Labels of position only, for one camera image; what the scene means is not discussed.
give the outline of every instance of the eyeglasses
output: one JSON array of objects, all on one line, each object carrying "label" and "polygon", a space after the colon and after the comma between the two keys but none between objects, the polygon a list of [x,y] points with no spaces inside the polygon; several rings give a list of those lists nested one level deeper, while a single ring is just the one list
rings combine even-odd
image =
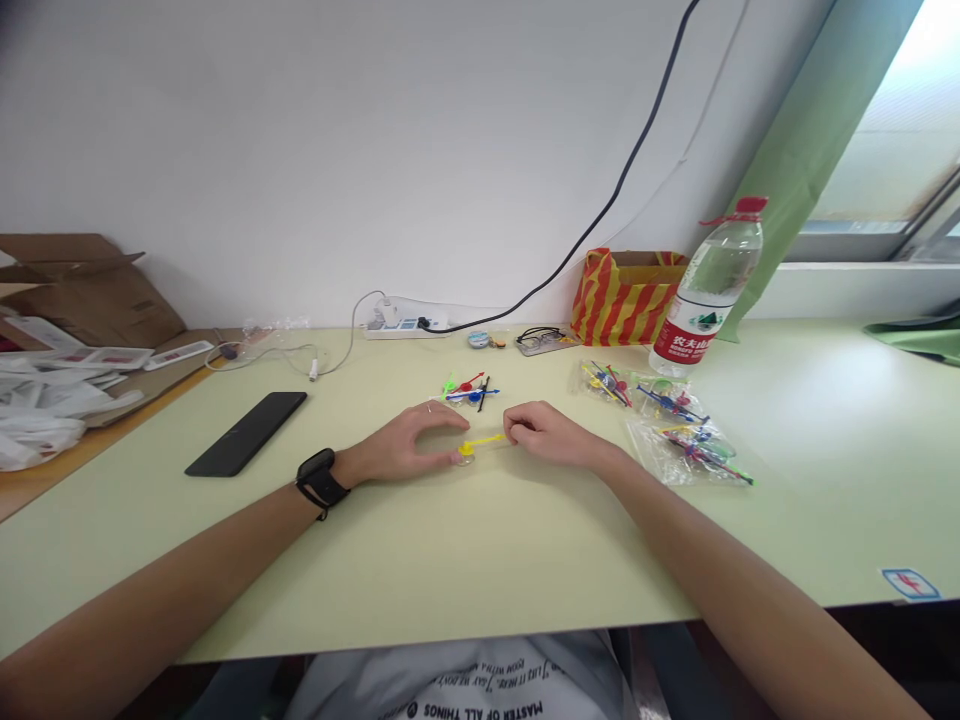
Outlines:
[{"label": "eyeglasses", "polygon": [[541,343],[546,341],[555,341],[565,337],[565,335],[560,332],[560,328],[554,327],[537,327],[530,328],[524,332],[520,337],[517,338],[517,344],[522,345],[525,348],[530,350],[536,350],[540,347]]}]

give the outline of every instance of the black smartwatch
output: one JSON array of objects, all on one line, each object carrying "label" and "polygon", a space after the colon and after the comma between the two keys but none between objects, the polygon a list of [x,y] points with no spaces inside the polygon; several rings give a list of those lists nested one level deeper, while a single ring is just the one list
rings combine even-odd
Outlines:
[{"label": "black smartwatch", "polygon": [[326,520],[327,510],[350,494],[330,474],[335,459],[333,450],[327,448],[305,460],[297,470],[297,489],[322,510],[317,520]]}]

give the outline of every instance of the red bottle cap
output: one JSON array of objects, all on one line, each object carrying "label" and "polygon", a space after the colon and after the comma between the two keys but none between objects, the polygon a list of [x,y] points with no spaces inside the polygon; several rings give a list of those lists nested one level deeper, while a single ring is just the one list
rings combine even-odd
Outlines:
[{"label": "red bottle cap", "polygon": [[739,200],[737,200],[737,212],[750,213],[755,215],[763,211],[763,209],[767,206],[767,201],[769,199],[770,198],[761,198],[761,197],[740,198]]}]

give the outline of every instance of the black smartphone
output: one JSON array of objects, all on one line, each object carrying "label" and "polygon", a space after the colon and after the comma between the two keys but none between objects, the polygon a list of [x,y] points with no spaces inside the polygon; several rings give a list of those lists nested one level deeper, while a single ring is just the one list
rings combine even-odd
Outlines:
[{"label": "black smartphone", "polygon": [[233,477],[306,399],[303,392],[270,393],[184,472],[193,477]]}]

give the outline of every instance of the person's left hand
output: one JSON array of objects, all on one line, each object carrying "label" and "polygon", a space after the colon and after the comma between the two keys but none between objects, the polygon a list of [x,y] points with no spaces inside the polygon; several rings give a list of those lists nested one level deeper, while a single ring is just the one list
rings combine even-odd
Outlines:
[{"label": "person's left hand", "polygon": [[409,480],[456,465],[462,460],[456,450],[417,453],[420,433],[445,425],[461,430],[470,428],[466,418],[436,400],[409,407],[366,440],[337,452],[331,474],[349,490],[367,480]]}]

